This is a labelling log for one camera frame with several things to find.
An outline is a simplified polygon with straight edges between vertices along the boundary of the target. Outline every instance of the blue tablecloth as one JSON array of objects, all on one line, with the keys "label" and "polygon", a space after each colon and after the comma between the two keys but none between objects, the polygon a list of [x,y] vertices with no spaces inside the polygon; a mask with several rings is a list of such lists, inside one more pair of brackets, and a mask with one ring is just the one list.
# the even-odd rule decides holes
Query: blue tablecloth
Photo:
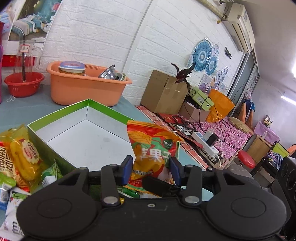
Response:
[{"label": "blue tablecloth", "polygon": [[[9,128],[17,127],[21,124],[29,124],[45,115],[48,115],[64,106],[53,102],[50,97],[50,86],[41,85],[40,89],[33,96],[10,100],[10,94],[7,86],[2,87],[2,103],[0,104],[0,132]],[[149,121],[140,111],[138,111],[124,97],[120,98],[117,105],[112,107],[114,110],[138,121]],[[184,150],[181,150],[179,161],[182,165],[199,164],[189,157]],[[213,194],[203,189],[202,199],[209,200]],[[0,223],[5,218],[5,212],[0,210]]]}]

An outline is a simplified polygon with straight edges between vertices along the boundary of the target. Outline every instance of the black speaker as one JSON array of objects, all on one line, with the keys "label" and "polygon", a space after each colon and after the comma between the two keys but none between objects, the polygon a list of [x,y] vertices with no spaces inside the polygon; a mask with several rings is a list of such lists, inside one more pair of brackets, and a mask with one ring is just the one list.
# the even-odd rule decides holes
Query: black speaker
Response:
[{"label": "black speaker", "polygon": [[277,179],[291,208],[291,218],[284,226],[288,240],[296,232],[296,159],[285,157],[277,174]]}]

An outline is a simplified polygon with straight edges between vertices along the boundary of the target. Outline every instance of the white brick wall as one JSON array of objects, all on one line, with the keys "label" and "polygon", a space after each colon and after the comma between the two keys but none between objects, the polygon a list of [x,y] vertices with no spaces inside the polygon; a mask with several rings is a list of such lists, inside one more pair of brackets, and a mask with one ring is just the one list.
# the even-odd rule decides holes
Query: white brick wall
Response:
[{"label": "white brick wall", "polygon": [[[122,71],[133,38],[151,0],[63,0],[44,44],[40,70],[50,84],[46,66],[55,60],[74,60],[110,66]],[[185,68],[196,43],[207,37],[219,44],[218,69],[229,66],[225,83],[240,62],[239,52],[217,16],[197,0],[158,0],[141,33],[127,75],[133,80],[123,93],[139,104],[153,69],[176,74],[171,63]],[[224,54],[227,46],[232,54]],[[2,69],[3,79],[11,68]],[[198,85],[204,72],[194,72],[190,83]]]}]

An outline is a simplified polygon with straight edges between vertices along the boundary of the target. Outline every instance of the plaid cloth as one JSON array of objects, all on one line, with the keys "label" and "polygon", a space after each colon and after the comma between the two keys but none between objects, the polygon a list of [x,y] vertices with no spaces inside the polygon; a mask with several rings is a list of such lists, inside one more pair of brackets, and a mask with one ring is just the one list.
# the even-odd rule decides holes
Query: plaid cloth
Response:
[{"label": "plaid cloth", "polygon": [[[136,106],[136,108],[139,111],[141,111],[145,116],[147,116],[154,124],[157,124],[157,125],[165,128],[165,129],[167,129],[168,131],[171,131],[171,132],[173,131],[173,129],[167,123],[165,123],[157,115],[155,115],[154,113],[149,111],[146,107],[144,107],[144,106]],[[182,141],[180,144],[181,144],[181,147],[184,149],[184,151],[190,157],[192,157],[192,159],[194,159],[201,167],[203,167],[204,169],[209,167],[205,163],[205,161],[197,154],[197,152],[189,144],[187,144],[185,141]]]}]

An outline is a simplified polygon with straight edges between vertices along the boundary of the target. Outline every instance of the green and white box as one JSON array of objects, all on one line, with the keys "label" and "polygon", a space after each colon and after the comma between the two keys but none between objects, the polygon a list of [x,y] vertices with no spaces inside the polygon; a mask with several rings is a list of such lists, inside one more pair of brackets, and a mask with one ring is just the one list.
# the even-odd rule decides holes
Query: green and white box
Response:
[{"label": "green and white box", "polygon": [[42,160],[56,159],[63,175],[78,167],[100,170],[135,159],[127,134],[131,118],[91,99],[67,106],[28,125],[30,140]]}]

